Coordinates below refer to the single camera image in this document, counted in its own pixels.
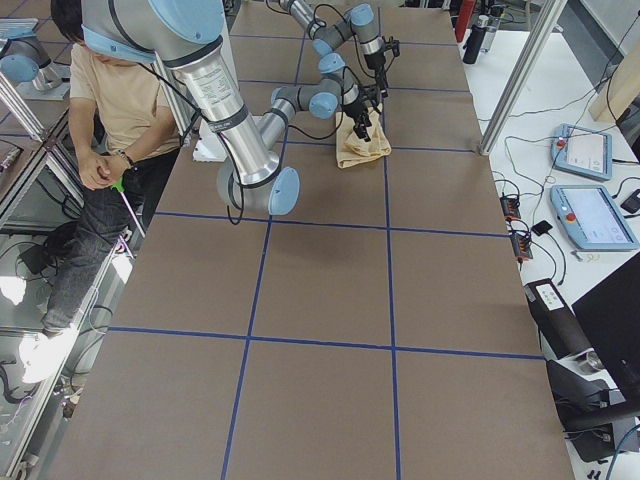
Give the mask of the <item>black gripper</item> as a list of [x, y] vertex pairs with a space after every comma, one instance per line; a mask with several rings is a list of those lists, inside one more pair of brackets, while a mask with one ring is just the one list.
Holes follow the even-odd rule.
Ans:
[[386, 39], [378, 35], [373, 40], [362, 42], [361, 50], [367, 67], [380, 76], [386, 72], [386, 53], [391, 51], [394, 58], [400, 55], [400, 42], [392, 36]]
[[381, 113], [382, 100], [388, 97], [388, 81], [385, 71], [379, 71], [371, 85], [354, 84], [344, 96], [344, 113], [356, 124], [353, 132], [365, 142], [371, 141], [372, 127], [369, 109]]

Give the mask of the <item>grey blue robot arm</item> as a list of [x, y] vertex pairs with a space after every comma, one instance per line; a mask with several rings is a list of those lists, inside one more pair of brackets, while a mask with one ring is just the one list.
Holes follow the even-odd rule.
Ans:
[[329, 4], [311, 7], [306, 1], [278, 1], [281, 10], [292, 16], [312, 41], [313, 48], [321, 57], [336, 52], [343, 44], [353, 40], [356, 55], [364, 60], [369, 76], [374, 80], [378, 96], [388, 97], [387, 70], [395, 58], [400, 56], [400, 42], [392, 36], [381, 34], [379, 20], [369, 3], [360, 3], [346, 12], [337, 12], [339, 19], [329, 24], [318, 10]]
[[372, 7], [363, 3], [333, 25], [304, 1], [282, 1], [282, 13], [303, 28], [320, 57], [315, 85], [282, 87], [271, 107], [253, 119], [223, 60], [224, 9], [219, 1], [85, 1], [82, 29], [88, 47], [137, 63], [156, 60], [176, 73], [195, 101], [226, 159], [218, 194], [229, 208], [286, 215], [296, 205], [300, 179], [272, 151], [301, 111], [320, 119], [341, 111], [357, 137], [369, 140], [369, 111], [388, 94], [386, 53], [399, 43], [384, 38]]

